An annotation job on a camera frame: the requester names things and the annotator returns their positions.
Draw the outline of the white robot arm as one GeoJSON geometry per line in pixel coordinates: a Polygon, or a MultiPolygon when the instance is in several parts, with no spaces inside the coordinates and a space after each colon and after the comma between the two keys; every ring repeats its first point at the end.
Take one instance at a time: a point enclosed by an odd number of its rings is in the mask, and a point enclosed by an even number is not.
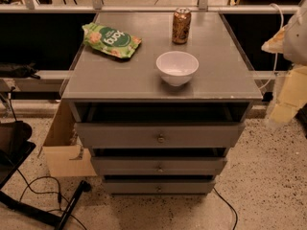
{"type": "Polygon", "coordinates": [[[288,124],[307,104],[307,7],[302,5],[286,25],[262,46],[271,54],[282,54],[294,67],[285,76],[273,107],[267,114],[271,127],[288,124]]]}

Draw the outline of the yellow taped gripper finger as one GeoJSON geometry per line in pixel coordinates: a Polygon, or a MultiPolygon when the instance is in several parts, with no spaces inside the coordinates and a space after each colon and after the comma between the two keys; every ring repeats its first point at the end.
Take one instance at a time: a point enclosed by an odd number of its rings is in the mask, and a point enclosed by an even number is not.
{"type": "Polygon", "coordinates": [[[307,66],[296,64],[290,70],[269,115],[273,126],[286,125],[307,104],[307,66]]]}

